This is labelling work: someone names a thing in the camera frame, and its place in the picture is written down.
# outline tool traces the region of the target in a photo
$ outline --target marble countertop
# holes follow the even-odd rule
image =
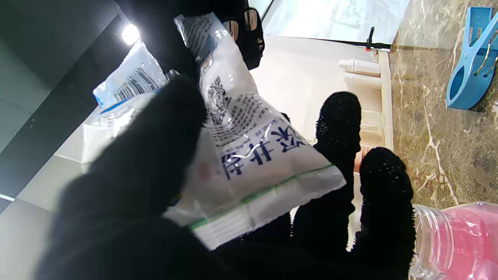
[[[498,2],[412,0],[392,46],[394,151],[406,163],[414,203],[498,203],[498,78],[470,111],[446,106],[470,6],[496,12]]]

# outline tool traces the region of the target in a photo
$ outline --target light bulb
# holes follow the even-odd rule
[[[138,31],[138,28],[135,25],[130,23],[123,29],[121,37],[123,38],[123,41],[126,44],[132,45],[138,39],[140,39],[140,32]]]

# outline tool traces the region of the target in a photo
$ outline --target plastic packet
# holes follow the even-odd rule
[[[93,94],[100,107],[109,108],[140,94],[158,92],[168,81],[157,60],[138,41]]]
[[[100,108],[83,123],[83,171],[175,75],[175,70],[163,74],[143,42],[131,48],[121,65],[93,90]]]
[[[200,65],[208,120],[181,198],[166,217],[190,225],[214,249],[346,183],[259,96],[237,45],[214,14],[178,16],[175,23]]]

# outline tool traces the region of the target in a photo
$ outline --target clear plastic jar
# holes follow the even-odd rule
[[[445,210],[414,205],[415,257],[410,274],[427,280],[498,280],[498,205]]]

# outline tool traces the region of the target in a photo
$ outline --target white plastic bag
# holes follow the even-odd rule
[[[259,96],[239,48],[214,14],[179,16],[175,23],[200,65],[208,121],[182,197],[167,217],[191,225],[214,249],[346,183]]]

